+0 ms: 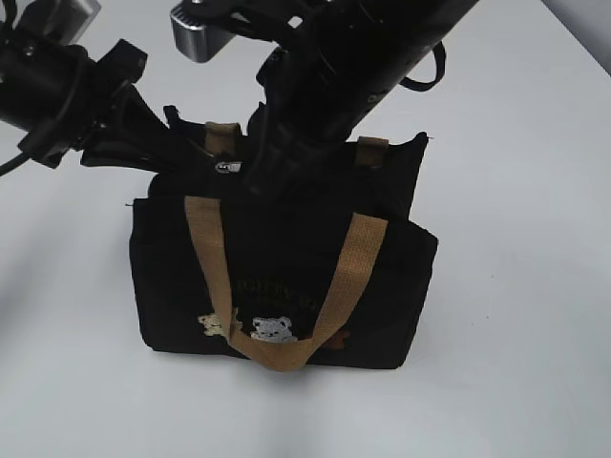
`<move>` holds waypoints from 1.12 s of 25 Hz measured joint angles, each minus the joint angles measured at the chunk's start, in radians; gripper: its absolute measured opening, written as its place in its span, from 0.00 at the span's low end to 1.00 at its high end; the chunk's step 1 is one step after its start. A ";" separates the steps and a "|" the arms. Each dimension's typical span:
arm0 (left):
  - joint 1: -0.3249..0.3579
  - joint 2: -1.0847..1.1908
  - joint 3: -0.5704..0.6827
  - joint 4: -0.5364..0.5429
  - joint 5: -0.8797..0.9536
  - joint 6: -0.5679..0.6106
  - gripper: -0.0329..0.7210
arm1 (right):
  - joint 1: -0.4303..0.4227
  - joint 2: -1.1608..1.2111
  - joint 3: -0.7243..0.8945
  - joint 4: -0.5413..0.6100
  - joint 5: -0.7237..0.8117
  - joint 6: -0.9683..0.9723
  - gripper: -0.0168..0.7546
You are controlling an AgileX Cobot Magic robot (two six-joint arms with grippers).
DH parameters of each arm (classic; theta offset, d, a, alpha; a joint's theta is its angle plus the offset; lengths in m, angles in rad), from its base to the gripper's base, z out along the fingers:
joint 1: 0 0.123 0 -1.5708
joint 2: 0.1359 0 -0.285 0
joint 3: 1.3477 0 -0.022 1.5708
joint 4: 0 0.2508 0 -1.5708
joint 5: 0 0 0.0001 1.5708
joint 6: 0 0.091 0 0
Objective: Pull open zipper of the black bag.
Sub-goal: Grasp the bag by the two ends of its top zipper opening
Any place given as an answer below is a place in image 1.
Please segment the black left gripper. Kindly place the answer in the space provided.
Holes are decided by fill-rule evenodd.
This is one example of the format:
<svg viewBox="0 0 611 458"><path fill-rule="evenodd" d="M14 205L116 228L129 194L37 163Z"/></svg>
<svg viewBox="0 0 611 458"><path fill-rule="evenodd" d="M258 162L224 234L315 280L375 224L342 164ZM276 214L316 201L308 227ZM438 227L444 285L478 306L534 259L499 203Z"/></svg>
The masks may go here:
<svg viewBox="0 0 611 458"><path fill-rule="evenodd" d="M100 114L126 86L139 81L147 53L124 39L94 61L79 45L54 46L24 58L17 74L30 109L27 134L18 143L25 156L55 168L99 124ZM149 172L211 166L214 160L164 124L138 90L126 92L124 131L100 133L85 146L80 164Z"/></svg>

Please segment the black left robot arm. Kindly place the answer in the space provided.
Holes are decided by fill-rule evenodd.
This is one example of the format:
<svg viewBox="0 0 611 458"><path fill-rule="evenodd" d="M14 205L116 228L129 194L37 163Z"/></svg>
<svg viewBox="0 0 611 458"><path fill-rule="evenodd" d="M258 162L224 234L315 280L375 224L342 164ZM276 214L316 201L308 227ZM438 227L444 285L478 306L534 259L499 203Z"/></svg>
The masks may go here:
<svg viewBox="0 0 611 458"><path fill-rule="evenodd" d="M6 175L28 161L57 168L69 151L85 167L181 173L213 159L177 125L161 121L137 90L148 55L119 40L99 60L23 27L1 30L1 120L22 131Z"/></svg>

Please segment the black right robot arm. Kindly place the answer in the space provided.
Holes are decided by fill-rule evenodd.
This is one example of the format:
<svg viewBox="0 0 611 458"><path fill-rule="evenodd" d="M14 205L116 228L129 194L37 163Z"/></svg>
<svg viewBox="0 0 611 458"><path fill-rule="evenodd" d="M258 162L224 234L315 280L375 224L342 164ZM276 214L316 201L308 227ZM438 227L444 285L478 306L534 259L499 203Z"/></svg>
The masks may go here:
<svg viewBox="0 0 611 458"><path fill-rule="evenodd" d="M265 101L247 132L257 148L244 173L274 198L340 149L398 85L427 90L409 72L474 7L472 1L330 1L280 45L257 75Z"/></svg>

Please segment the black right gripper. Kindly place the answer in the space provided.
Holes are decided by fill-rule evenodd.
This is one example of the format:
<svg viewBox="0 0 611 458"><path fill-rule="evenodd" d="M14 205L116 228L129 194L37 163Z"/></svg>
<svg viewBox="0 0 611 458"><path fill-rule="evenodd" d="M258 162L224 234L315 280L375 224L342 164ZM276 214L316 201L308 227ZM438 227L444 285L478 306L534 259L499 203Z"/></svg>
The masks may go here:
<svg viewBox="0 0 611 458"><path fill-rule="evenodd" d="M278 197L353 130L353 56L341 45L278 46L257 73L265 101L251 115L243 183Z"/></svg>

